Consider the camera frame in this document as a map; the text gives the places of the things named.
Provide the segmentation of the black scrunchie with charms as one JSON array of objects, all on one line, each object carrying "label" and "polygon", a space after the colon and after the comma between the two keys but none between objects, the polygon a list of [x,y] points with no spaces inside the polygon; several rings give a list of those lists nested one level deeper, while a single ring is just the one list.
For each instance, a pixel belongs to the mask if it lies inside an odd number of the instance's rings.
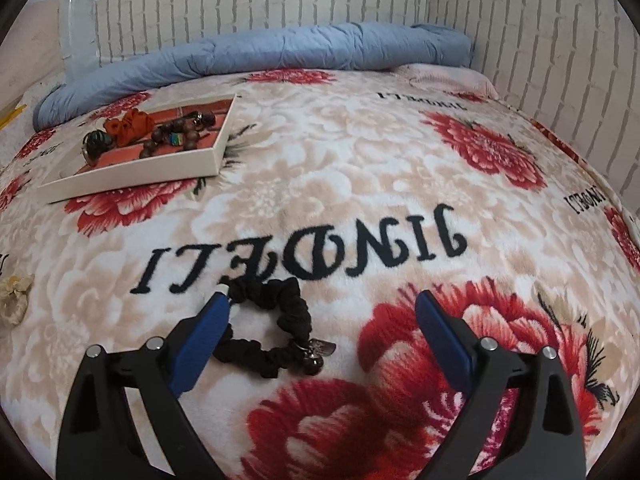
[{"label": "black scrunchie with charms", "polygon": [[261,281],[225,278],[232,307],[229,323],[213,351],[221,363],[265,379],[282,370],[316,376],[337,345],[314,336],[310,307],[297,278]]}]

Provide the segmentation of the black claw hair clip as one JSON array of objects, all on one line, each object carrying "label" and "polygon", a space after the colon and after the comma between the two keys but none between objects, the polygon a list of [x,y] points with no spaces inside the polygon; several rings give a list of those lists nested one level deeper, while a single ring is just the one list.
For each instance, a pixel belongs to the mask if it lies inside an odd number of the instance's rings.
[{"label": "black claw hair clip", "polygon": [[100,157],[115,146],[116,142],[112,136],[103,130],[96,129],[88,132],[82,139],[81,153],[86,163],[94,167]]}]

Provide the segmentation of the orange fabric scrunchie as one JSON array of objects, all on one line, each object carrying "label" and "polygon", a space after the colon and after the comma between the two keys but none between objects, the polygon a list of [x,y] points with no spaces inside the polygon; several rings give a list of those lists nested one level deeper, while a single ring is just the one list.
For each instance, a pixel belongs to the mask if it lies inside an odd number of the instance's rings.
[{"label": "orange fabric scrunchie", "polygon": [[122,118],[107,119],[103,127],[118,148],[139,141],[154,128],[154,119],[145,112],[132,108]]}]

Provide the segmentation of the cream jewelry tray red lining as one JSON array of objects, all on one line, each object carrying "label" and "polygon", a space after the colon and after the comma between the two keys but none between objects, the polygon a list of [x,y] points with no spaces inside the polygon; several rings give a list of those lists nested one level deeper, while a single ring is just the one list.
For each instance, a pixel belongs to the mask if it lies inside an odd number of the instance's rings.
[{"label": "cream jewelry tray red lining", "polygon": [[43,180],[39,197],[52,204],[141,185],[216,176],[222,168],[235,101],[231,93],[152,108],[145,112],[154,119],[152,132],[123,148],[115,146],[94,167],[82,156],[82,136]]}]

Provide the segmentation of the floral fleece blanket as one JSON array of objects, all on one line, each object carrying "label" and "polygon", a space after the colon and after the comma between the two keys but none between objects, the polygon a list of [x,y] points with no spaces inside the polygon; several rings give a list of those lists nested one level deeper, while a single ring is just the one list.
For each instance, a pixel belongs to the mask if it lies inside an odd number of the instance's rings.
[{"label": "floral fleece blanket", "polygon": [[[48,173],[105,118],[235,98],[217,177],[47,205]],[[479,335],[570,378],[594,465],[639,387],[639,222],[536,120],[384,73],[254,73],[140,92],[38,132],[1,175],[1,405],[54,468],[85,348],[140,347],[225,275],[296,278],[336,352],[306,378],[210,361],[183,409],[235,479],[411,479],[463,398],[422,339],[431,289]]]}]

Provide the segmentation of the pink pillow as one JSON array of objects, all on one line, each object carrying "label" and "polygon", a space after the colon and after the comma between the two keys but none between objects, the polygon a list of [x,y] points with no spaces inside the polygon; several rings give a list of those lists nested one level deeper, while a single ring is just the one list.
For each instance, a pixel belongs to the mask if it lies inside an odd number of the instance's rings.
[{"label": "pink pillow", "polygon": [[393,68],[392,73],[420,89],[473,93],[494,100],[500,98],[491,81],[470,68],[414,63]]}]

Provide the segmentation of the pink headboard cushion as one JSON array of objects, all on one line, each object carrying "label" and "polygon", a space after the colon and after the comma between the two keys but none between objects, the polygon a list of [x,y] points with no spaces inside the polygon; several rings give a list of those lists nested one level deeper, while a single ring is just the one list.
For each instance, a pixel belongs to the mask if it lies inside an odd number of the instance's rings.
[{"label": "pink headboard cushion", "polygon": [[64,70],[58,0],[29,3],[1,45],[1,114],[33,84]]}]

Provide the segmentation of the rolled blue quilt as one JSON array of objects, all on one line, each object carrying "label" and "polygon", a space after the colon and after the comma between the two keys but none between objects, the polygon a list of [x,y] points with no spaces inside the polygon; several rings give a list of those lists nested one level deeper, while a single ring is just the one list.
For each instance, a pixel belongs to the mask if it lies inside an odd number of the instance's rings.
[{"label": "rolled blue quilt", "polygon": [[345,23],[255,29],[180,44],[105,65],[51,91],[32,113],[42,130],[135,93],[193,79],[303,68],[388,70],[406,64],[468,67],[473,41],[435,24]]}]

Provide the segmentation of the clear plastic sheet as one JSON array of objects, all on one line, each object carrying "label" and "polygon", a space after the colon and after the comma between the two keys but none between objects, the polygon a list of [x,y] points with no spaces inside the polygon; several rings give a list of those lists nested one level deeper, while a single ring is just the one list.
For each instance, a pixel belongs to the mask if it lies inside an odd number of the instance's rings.
[{"label": "clear plastic sheet", "polygon": [[58,0],[58,36],[67,82],[96,70],[96,0]]}]

